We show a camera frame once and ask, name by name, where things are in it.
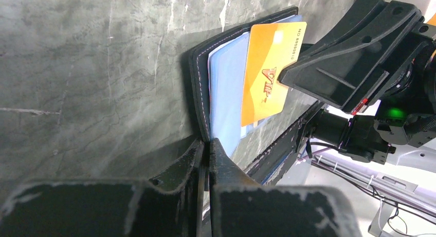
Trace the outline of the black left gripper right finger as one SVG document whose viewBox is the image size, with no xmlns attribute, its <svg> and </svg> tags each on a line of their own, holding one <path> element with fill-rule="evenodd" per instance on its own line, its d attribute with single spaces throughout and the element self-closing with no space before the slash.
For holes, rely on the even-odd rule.
<svg viewBox="0 0 436 237">
<path fill-rule="evenodd" d="M 334 187 L 263 186 L 218 139 L 210 143 L 209 165 L 213 236 L 361 236 L 350 201 Z"/>
</svg>

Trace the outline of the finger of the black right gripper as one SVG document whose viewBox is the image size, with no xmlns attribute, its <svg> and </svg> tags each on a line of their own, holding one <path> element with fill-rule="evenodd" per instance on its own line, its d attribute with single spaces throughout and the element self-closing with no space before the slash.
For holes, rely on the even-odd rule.
<svg viewBox="0 0 436 237">
<path fill-rule="evenodd" d="M 341 20 L 315 44 L 307 43 L 307 48 L 329 48 L 349 38 L 357 38 L 362 31 L 387 6 L 384 0 L 356 0 Z"/>
<path fill-rule="evenodd" d="M 356 39 L 349 38 L 329 48 L 307 49 L 296 63 L 281 71 L 279 82 L 351 113 L 361 103 L 358 91 L 373 71 L 371 67 L 390 51 L 388 46 L 374 51 L 367 47 L 382 40 L 413 14 L 422 16 L 413 4 L 387 2 L 381 13 L 357 33 Z"/>
</svg>

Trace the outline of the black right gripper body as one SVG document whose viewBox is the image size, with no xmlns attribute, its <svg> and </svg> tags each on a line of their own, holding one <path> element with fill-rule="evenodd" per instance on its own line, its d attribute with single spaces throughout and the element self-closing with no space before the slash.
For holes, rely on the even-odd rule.
<svg viewBox="0 0 436 237">
<path fill-rule="evenodd" d="M 375 101 L 375 116 L 354 117 L 355 147 L 421 147 L 435 139 L 435 29 L 413 14 L 382 40 L 367 47 L 388 46 L 373 64 L 358 91 L 357 112 Z"/>
</svg>

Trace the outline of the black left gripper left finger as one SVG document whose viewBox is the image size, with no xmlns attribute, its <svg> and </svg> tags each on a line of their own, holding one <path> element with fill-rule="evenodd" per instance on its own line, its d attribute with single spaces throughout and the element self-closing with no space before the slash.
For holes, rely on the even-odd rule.
<svg viewBox="0 0 436 237">
<path fill-rule="evenodd" d="M 1 236 L 197 236 L 204 146 L 152 178 L 23 183 L 1 207 Z"/>
</svg>

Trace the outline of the black card holder wallet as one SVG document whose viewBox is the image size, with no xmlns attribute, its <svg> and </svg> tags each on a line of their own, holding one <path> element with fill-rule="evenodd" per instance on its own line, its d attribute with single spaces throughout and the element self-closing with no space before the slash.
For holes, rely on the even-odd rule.
<svg viewBox="0 0 436 237">
<path fill-rule="evenodd" d="M 238 24 L 194 46 L 187 63 L 193 89 L 193 103 L 204 142 L 219 139 L 232 157 L 240 141 L 256 127 L 241 126 L 241 110 L 249 35 L 252 26 L 299 22 L 296 6 L 257 20 Z"/>
</svg>

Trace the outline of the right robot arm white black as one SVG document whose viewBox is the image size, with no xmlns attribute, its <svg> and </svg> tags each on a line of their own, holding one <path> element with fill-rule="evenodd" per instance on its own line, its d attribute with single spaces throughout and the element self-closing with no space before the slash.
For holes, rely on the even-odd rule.
<svg viewBox="0 0 436 237">
<path fill-rule="evenodd" d="M 313 133 L 357 161 L 435 137 L 435 26 L 413 4 L 356 0 L 278 80 L 352 115 L 321 113 Z"/>
</svg>

